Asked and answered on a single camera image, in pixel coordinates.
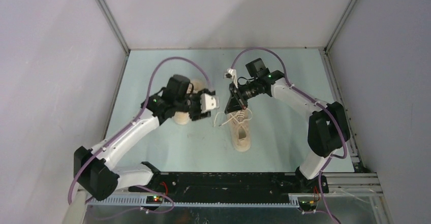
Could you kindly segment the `beige sneaker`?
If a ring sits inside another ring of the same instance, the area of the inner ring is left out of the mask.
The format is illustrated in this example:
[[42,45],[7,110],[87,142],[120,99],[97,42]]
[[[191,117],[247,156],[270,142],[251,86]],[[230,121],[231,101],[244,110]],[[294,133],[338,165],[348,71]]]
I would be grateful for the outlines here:
[[228,125],[231,133],[231,141],[235,150],[239,152],[248,151],[251,147],[250,121],[253,117],[252,111],[247,108],[236,112],[228,113],[226,121],[218,124],[218,116],[222,112],[217,112],[213,120],[213,127]]
[[203,112],[202,95],[211,94],[208,88],[196,89],[196,84],[184,76],[178,76],[177,88],[173,90],[175,114],[174,121],[185,125],[189,121],[197,121],[211,117],[211,112]]

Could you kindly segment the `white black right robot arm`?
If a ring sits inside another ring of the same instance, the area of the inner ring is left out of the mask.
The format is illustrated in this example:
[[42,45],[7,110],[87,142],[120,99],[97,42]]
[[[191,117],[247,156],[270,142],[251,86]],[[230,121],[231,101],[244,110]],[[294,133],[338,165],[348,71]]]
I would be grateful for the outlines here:
[[307,142],[311,151],[298,167],[295,184],[299,191],[310,192],[316,186],[315,178],[331,158],[345,159],[348,155],[346,142],[351,135],[343,105],[310,96],[290,83],[283,72],[271,72],[260,58],[249,62],[246,69],[251,80],[244,84],[238,83],[234,68],[228,68],[225,73],[225,78],[232,80],[225,113],[245,110],[248,100],[266,94],[303,116],[308,124]]

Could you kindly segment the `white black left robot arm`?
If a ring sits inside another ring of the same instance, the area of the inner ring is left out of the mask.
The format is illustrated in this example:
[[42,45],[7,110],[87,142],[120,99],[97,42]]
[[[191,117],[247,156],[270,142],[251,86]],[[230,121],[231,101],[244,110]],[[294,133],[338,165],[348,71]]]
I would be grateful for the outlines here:
[[117,167],[122,157],[150,132],[159,128],[177,112],[196,121],[211,116],[219,108],[214,90],[204,88],[196,93],[190,80],[175,74],[160,91],[149,96],[141,110],[123,129],[90,149],[81,146],[74,152],[74,183],[79,183],[94,199],[102,201],[115,190],[142,185],[156,191],[161,179],[147,165]]

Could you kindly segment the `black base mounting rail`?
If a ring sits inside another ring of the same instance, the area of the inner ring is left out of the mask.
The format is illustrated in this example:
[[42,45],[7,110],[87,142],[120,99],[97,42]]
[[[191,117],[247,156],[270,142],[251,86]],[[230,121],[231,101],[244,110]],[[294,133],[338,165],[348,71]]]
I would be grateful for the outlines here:
[[290,194],[329,192],[326,177],[307,180],[276,173],[156,173],[147,188],[167,194],[175,203],[287,204]]

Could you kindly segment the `aluminium frame rail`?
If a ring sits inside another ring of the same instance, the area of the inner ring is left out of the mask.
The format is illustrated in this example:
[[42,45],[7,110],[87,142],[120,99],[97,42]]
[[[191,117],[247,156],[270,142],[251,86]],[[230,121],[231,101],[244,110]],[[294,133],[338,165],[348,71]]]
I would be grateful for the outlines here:
[[298,206],[299,197],[322,201],[327,197],[382,196],[376,174],[328,173],[307,180],[296,173],[156,172],[144,188],[136,183],[118,190],[102,187],[89,204],[169,207]]

